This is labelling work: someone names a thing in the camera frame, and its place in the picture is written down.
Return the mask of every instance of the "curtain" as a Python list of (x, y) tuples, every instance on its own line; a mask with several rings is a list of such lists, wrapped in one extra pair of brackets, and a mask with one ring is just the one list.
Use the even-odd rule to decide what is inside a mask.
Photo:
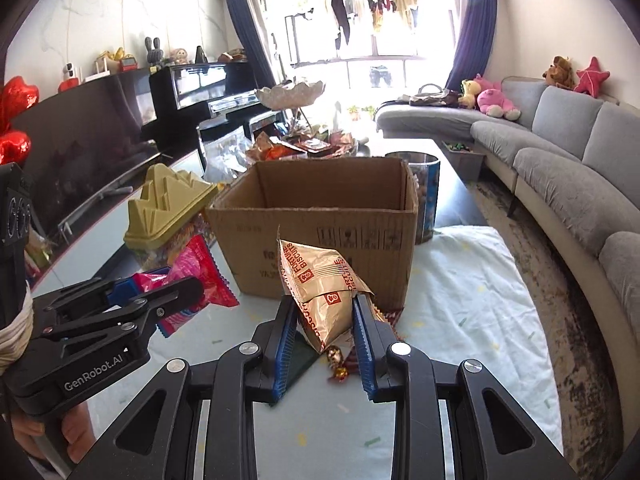
[(226, 0), (226, 5), (238, 39), (254, 69), (258, 88), (272, 88), (276, 84), (276, 76), (260, 0)]
[(498, 0), (460, 0), (460, 38), (447, 88), (460, 91), (462, 81), (483, 74), (494, 45)]

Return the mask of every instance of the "yellow plastic lid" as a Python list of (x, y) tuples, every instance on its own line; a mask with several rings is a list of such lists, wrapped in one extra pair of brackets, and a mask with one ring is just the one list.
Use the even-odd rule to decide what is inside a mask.
[(218, 193), (215, 184), (194, 173), (155, 164), (146, 172), (140, 198), (129, 200), (129, 249), (153, 250), (165, 244)]

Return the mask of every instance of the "patterned rug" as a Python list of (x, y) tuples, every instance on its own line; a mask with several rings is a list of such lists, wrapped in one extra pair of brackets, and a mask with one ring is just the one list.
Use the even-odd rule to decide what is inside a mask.
[(622, 452), (613, 368), (589, 304), (564, 261), (523, 206), (506, 216), (507, 187), (489, 170), (469, 182), (480, 211), (502, 236), (545, 330), (562, 413), (564, 456), (582, 480), (601, 480)]

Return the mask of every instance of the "sofa cushion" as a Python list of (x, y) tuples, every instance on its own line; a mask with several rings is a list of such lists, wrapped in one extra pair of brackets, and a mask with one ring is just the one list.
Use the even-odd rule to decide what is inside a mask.
[(559, 148), (554, 143), (527, 130), (520, 130), (505, 124), (478, 121), (471, 126), (471, 136), (509, 167), (513, 166), (513, 159), (522, 148), (539, 148), (580, 162), (571, 153)]
[(626, 232), (611, 235), (599, 259), (640, 342), (640, 235)]
[(640, 210), (607, 179), (580, 162), (524, 148), (513, 167), (596, 258), (613, 233), (640, 233)]
[[(435, 137), (454, 142), (471, 142), (471, 125), (476, 121), (511, 124), (465, 108), (389, 105), (376, 114), (376, 125), (386, 136)], [(515, 128), (525, 129), (514, 124)]]
[(575, 155), (584, 155), (602, 101), (549, 86), (540, 98), (532, 131)]
[(544, 81), (518, 81), (507, 78), (502, 82), (502, 91), (522, 112), (517, 123), (527, 130), (533, 126), (533, 118), (536, 116), (542, 92), (547, 86)]
[(604, 103), (582, 163), (597, 171), (640, 208), (640, 117)]

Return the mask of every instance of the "gray storage box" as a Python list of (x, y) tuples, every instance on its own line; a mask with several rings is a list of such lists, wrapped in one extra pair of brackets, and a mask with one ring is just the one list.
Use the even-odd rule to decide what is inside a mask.
[(446, 142), (442, 143), (442, 152), (462, 180), (478, 180), (484, 155), (474, 152), (452, 152)]

